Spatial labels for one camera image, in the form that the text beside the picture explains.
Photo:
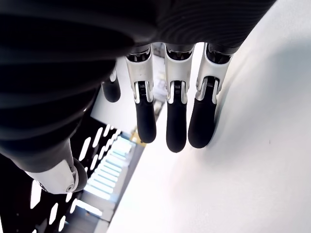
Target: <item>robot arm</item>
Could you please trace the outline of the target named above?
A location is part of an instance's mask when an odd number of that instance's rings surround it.
[[[120,97],[115,59],[126,56],[142,141],[156,137],[152,43],[164,42],[167,145],[183,149],[194,45],[205,42],[188,132],[214,132],[216,95],[232,55],[275,0],[0,0],[0,153],[52,193],[86,184],[69,138],[102,84]]]

